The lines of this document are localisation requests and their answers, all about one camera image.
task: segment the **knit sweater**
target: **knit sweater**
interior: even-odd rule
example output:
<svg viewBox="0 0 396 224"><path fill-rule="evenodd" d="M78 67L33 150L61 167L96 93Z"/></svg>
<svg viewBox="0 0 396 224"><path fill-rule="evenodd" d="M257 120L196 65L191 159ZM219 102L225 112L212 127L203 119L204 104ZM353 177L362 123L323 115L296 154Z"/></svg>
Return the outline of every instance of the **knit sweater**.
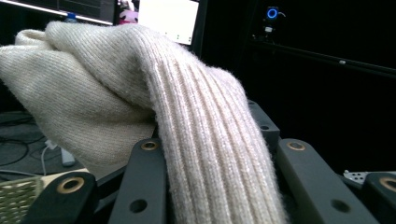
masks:
<svg viewBox="0 0 396 224"><path fill-rule="evenodd" d="M158 125L177 223L287 222L241 83L166 36L53 21L0 48L0 78L97 178Z"/></svg>

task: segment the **cable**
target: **cable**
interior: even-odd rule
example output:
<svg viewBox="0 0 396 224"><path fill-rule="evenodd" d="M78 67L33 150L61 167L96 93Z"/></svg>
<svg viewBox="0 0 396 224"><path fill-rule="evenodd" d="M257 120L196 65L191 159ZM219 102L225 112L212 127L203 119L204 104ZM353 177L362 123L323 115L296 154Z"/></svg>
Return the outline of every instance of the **cable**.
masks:
<svg viewBox="0 0 396 224"><path fill-rule="evenodd" d="M44 154L46 153L47 149L49 149L49 147L45 147L43 149L43 152L41 152L41 165L43 166L43 175L47 175L46 163L44 162Z"/></svg>
<svg viewBox="0 0 396 224"><path fill-rule="evenodd" d="M25 172L20 172L20 171L11 171L11 170L0 170L0 173L12 174L12 175L32 175L32 176L40 176L40 175L35 175L35 174L30 174L30 173L25 173Z"/></svg>
<svg viewBox="0 0 396 224"><path fill-rule="evenodd" d="M2 127L12 127L12 126L18 126L21 124L29 124L30 121L34 120L33 117L28 117L28 118L23 118L23 119L13 119L13 120L8 120L0 123L0 126Z"/></svg>
<svg viewBox="0 0 396 224"><path fill-rule="evenodd" d="M285 13L283 13L283 12L278 12L277 14L282 15L283 17L286 17Z"/></svg>
<svg viewBox="0 0 396 224"><path fill-rule="evenodd" d="M10 181L10 179L8 179L8 178L6 178L6 177L3 177L3 176L0 176L0 179L2 179L2 180L4 180L4 181Z"/></svg>
<svg viewBox="0 0 396 224"><path fill-rule="evenodd" d="M37 161L41 161L41 152L42 152L43 148L36 148L34 150L32 150L29 153L29 156ZM57 153L52 153L53 156L50 156L47 154L47 157L44 159L44 161L50 161L53 160L57 157L62 156L61 150L57 150Z"/></svg>
<svg viewBox="0 0 396 224"><path fill-rule="evenodd" d="M25 142L25 141L23 141L21 139L5 138L5 137L0 136L0 142L3 142L3 141L15 141L15 142L19 142L19 143L24 143L24 144L30 145L30 144L33 144L33 143L36 143L36 142L40 141L41 139L43 139L45 137L46 136L43 135L43 136L37 138L36 140L31 140L30 142Z"/></svg>
<svg viewBox="0 0 396 224"><path fill-rule="evenodd" d="M5 165L10 165L13 163L16 163L18 161L23 160L23 158L25 158L27 156L27 154L29 153L29 145L22 142L22 141L14 141L14 140L1 140L0 143L10 143L10 144L20 144L20 145L24 145L25 146L25 151L23 152L23 154L17 158L15 161L10 161L10 162L6 162L6 163L1 163L0 166L5 166Z"/></svg>
<svg viewBox="0 0 396 224"><path fill-rule="evenodd" d="M23 114L23 115L31 115L28 111L24 111L24 110L21 110L21 111L7 111L7 112L2 112L1 114L14 114L14 115Z"/></svg>

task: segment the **screw hole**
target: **screw hole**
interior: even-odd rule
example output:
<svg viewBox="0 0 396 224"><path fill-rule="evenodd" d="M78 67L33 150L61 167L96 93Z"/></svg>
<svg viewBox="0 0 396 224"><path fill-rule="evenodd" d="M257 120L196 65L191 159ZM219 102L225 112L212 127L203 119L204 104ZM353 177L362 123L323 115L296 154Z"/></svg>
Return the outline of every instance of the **screw hole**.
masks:
<svg viewBox="0 0 396 224"><path fill-rule="evenodd" d="M265 131L265 130L268 130L268 129L270 129L268 126L265 126L265 125L262 125L262 126L260 126L260 129L262 130L262 131Z"/></svg>
<svg viewBox="0 0 396 224"><path fill-rule="evenodd" d="M332 200L332 207L343 213L348 213L350 211L350 207L340 200Z"/></svg>
<svg viewBox="0 0 396 224"><path fill-rule="evenodd" d="M158 147L158 144L155 142L147 142L142 145L142 148L145 150L153 150Z"/></svg>
<svg viewBox="0 0 396 224"><path fill-rule="evenodd" d="M379 179L379 182L385 188L392 190L393 192L396 192L396 179L395 178L385 176L385 177L381 177Z"/></svg>
<svg viewBox="0 0 396 224"><path fill-rule="evenodd" d="M297 142L289 142L286 145L293 150L298 150L298 151L305 150L305 146Z"/></svg>
<svg viewBox="0 0 396 224"><path fill-rule="evenodd" d="M139 200L132 202L129 208L131 209L131 212L133 212L133 213L141 213L147 207L148 207L148 203L143 199L139 199Z"/></svg>
<svg viewBox="0 0 396 224"><path fill-rule="evenodd" d="M72 189L78 184L77 180L70 180L69 182L64 184L65 189Z"/></svg>

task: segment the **mounting hole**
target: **mounting hole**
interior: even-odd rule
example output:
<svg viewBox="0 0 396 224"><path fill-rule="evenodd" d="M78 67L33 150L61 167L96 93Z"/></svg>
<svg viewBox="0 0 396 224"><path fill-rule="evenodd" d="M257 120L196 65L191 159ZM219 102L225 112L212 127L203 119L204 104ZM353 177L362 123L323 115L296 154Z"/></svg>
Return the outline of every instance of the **mounting hole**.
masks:
<svg viewBox="0 0 396 224"><path fill-rule="evenodd" d="M340 200L332 200L332 207L339 212L348 213L350 211L349 205Z"/></svg>
<svg viewBox="0 0 396 224"><path fill-rule="evenodd" d="M381 177L379 182L382 186L396 192L396 179L391 177Z"/></svg>
<svg viewBox="0 0 396 224"><path fill-rule="evenodd" d="M142 145L142 149L145 149L145 150L154 150L157 147L158 147L158 144L155 142L147 142Z"/></svg>
<svg viewBox="0 0 396 224"><path fill-rule="evenodd" d="M73 193L81 189L84 185L84 179L81 177L69 177L63 180L56 190L62 194Z"/></svg>
<svg viewBox="0 0 396 224"><path fill-rule="evenodd" d="M143 199L139 199L139 200L136 200L136 201L132 202L131 205L129 206L129 209L133 213L141 213L147 207L148 207L148 203L145 200L143 200Z"/></svg>
<svg viewBox="0 0 396 224"><path fill-rule="evenodd" d="M286 145L293 150L297 150L297 151L305 150L305 146L298 142L288 142Z"/></svg>
<svg viewBox="0 0 396 224"><path fill-rule="evenodd" d="M268 126L266 126L266 125L262 125L262 126L260 126L260 129L262 130L262 131L265 131L265 130L268 130L268 129L270 129Z"/></svg>

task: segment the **sweater sleeve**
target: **sweater sleeve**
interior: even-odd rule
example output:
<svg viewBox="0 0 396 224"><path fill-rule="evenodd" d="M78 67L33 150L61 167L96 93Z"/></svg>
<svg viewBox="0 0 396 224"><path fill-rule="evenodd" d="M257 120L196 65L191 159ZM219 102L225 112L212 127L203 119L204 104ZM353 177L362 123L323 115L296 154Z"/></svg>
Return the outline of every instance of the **sweater sleeve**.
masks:
<svg viewBox="0 0 396 224"><path fill-rule="evenodd" d="M177 223L288 221L265 141L231 73L138 24L51 22L45 34L124 102L155 112Z"/></svg>

